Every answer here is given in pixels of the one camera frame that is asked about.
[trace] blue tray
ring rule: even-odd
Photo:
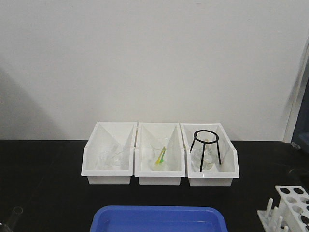
[[[219,211],[209,207],[106,206],[90,232],[227,232]]]

